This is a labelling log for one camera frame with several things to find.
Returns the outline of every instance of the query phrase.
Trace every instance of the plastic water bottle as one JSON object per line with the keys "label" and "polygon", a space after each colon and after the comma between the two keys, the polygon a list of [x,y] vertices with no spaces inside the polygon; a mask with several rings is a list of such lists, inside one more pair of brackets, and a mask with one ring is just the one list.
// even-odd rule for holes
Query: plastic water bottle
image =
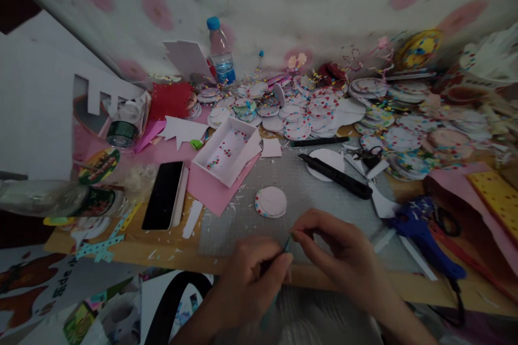
{"label": "plastic water bottle", "polygon": [[210,58],[216,69],[217,80],[221,84],[230,85],[236,80],[234,60],[227,37],[221,31],[220,20],[213,16],[207,19],[210,39]]}

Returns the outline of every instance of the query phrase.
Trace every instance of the black marker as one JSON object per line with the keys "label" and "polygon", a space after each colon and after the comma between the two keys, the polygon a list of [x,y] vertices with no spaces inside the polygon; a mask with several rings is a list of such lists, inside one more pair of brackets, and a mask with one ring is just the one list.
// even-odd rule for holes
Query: black marker
{"label": "black marker", "polygon": [[291,146],[292,147],[321,146],[322,144],[343,143],[348,140],[349,140],[348,136],[330,137],[329,139],[298,140],[298,141],[292,141]]}

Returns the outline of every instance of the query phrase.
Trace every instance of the small white paper strip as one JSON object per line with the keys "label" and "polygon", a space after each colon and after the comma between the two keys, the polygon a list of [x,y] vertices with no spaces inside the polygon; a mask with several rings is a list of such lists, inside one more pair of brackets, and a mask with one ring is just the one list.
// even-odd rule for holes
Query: small white paper strip
{"label": "small white paper strip", "polygon": [[279,139],[263,139],[263,153],[261,154],[261,157],[280,156],[282,156],[282,149]]}
{"label": "small white paper strip", "polygon": [[388,166],[389,166],[389,163],[385,159],[383,159],[381,162],[376,164],[372,170],[369,171],[366,178],[369,181],[374,179],[375,176],[377,176],[380,172],[385,170]]}
{"label": "small white paper strip", "polygon": [[194,226],[196,225],[196,222],[198,221],[198,218],[201,213],[201,209],[203,209],[203,204],[197,200],[194,200],[193,206],[190,209],[189,218],[187,218],[187,223],[186,223],[185,227],[183,228],[182,237],[184,239],[188,239],[193,234]]}
{"label": "small white paper strip", "polygon": [[194,121],[182,120],[171,116],[166,116],[166,127],[158,136],[163,136],[165,140],[176,137],[176,149],[180,149],[183,142],[191,140],[201,140],[205,131],[209,127]]}

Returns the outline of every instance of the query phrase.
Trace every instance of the red paper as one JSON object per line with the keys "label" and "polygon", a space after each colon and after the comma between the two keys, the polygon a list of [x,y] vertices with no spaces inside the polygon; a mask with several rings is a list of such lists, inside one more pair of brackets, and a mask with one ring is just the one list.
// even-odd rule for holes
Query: red paper
{"label": "red paper", "polygon": [[187,82],[172,85],[153,84],[149,120],[165,120],[165,116],[186,118],[189,116],[187,104],[193,87]]}

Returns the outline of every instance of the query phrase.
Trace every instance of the wallpaper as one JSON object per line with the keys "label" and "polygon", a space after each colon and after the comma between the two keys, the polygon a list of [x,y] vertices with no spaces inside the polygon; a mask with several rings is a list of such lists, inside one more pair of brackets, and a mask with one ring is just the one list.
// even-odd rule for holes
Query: wallpaper
{"label": "wallpaper", "polygon": [[208,53],[206,19],[218,16],[233,45],[238,77],[282,70],[304,53],[306,68],[368,53],[379,38],[398,45],[439,28],[448,56],[518,19],[516,0],[37,0],[123,78],[174,74],[162,42],[198,42]]}

